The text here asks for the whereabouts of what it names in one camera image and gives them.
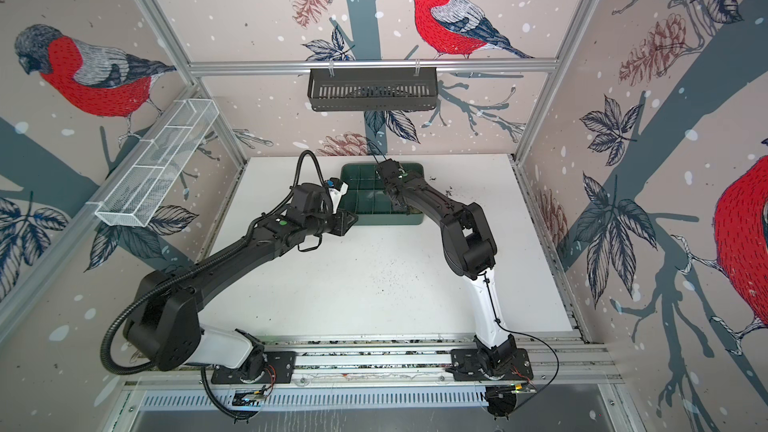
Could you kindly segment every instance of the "bird wing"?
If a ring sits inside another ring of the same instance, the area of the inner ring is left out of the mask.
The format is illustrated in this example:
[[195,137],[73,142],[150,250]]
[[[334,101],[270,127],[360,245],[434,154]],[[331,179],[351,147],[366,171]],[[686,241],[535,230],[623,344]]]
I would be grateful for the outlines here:
[[472,36],[470,32],[485,19],[482,9],[469,0],[449,0],[446,5],[430,9],[432,17],[451,32]]
[[126,83],[127,54],[115,47],[92,46],[72,39],[83,59],[83,65],[74,74],[74,81],[87,87],[111,89]]

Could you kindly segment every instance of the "aluminum rail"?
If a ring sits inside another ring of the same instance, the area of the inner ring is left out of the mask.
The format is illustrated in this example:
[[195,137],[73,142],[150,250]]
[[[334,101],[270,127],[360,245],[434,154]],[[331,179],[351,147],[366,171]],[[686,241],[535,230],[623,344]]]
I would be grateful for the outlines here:
[[[456,60],[341,60],[333,69],[389,69],[437,67],[438,72],[547,72],[558,70],[557,59],[456,59]],[[187,68],[194,77],[298,75],[312,69],[329,69],[330,62],[192,62]]]

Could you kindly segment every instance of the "bird head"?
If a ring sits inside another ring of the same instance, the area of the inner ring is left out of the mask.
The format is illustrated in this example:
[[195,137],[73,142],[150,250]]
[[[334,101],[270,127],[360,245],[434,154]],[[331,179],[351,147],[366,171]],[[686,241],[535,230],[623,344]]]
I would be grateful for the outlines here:
[[18,63],[27,74],[39,70],[40,73],[52,73],[51,62],[48,60],[48,46],[51,42],[64,35],[57,29],[45,24],[36,24],[24,29],[16,37],[14,48]]

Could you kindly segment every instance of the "bird illustration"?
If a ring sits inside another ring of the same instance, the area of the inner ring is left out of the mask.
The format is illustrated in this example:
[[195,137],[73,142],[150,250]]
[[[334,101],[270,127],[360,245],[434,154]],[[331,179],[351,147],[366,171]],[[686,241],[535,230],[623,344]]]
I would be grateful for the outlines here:
[[44,24],[24,29],[14,45],[24,72],[40,72],[73,106],[94,116],[125,117],[128,131],[118,138],[119,145],[128,137],[139,138],[130,130],[130,115],[144,102],[162,112],[149,91],[161,75],[176,70],[114,47],[81,42]]
[[680,240],[688,254],[690,271],[697,261],[720,271],[754,312],[754,320],[741,332],[735,332],[719,317],[710,320],[722,325],[734,338],[733,355],[742,355],[741,341],[749,332],[768,327],[768,156],[725,189],[717,201],[714,215],[717,259],[706,260],[690,253],[685,238]]
[[413,0],[416,30],[441,55],[461,54],[469,58],[476,50],[500,49],[523,59],[531,56],[515,49],[485,18],[482,9],[469,0]]

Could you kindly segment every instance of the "white table surface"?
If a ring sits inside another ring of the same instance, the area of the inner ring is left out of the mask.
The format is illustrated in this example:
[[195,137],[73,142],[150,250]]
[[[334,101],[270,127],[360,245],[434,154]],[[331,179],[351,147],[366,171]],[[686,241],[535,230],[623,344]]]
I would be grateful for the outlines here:
[[[571,331],[517,180],[506,155],[394,156],[419,162],[429,183],[483,207],[493,232],[496,285],[504,320],[524,332]],[[371,157],[320,157],[324,178]],[[226,214],[214,252],[242,237],[250,221],[289,191],[295,157],[252,158]],[[317,183],[312,159],[300,182]],[[314,245],[308,238],[303,247]],[[319,249],[292,250],[220,293],[200,322],[255,336],[303,340],[450,338],[474,334],[464,280],[442,254],[437,225],[353,226],[325,234]]]

